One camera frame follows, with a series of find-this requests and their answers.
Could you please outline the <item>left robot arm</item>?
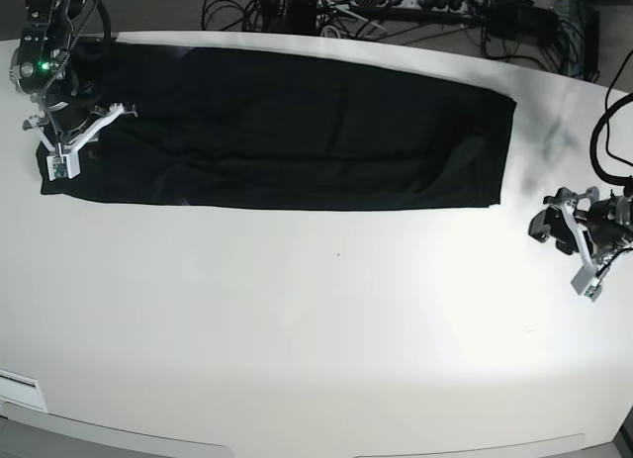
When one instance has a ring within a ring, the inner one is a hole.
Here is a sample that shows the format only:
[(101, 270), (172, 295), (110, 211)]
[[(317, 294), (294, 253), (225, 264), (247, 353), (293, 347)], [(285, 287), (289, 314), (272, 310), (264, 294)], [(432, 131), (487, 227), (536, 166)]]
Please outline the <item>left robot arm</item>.
[(543, 200), (544, 209), (530, 222), (528, 235), (540, 243), (549, 240), (565, 255), (577, 255), (582, 267), (593, 278), (601, 278), (622, 255), (632, 251), (632, 176), (618, 175), (606, 169), (606, 157), (626, 167), (632, 158), (615, 153), (612, 146), (616, 115), (632, 106), (630, 94), (612, 98), (616, 82), (632, 61), (628, 53), (606, 89), (603, 113), (589, 138), (589, 162), (599, 181), (620, 194), (611, 192), (603, 198), (590, 187), (582, 193), (567, 188)]

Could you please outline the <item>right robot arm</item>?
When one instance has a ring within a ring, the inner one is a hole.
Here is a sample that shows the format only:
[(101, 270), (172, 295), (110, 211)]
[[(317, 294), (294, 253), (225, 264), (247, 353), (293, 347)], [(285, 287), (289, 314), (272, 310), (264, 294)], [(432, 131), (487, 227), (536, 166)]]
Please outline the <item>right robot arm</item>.
[(72, 65), (73, 58), (96, 62), (110, 48), (112, 25), (102, 0), (26, 0), (26, 16), (9, 77), (41, 112), (24, 128), (38, 133), (53, 164), (67, 164), (136, 106), (103, 106), (103, 90)]

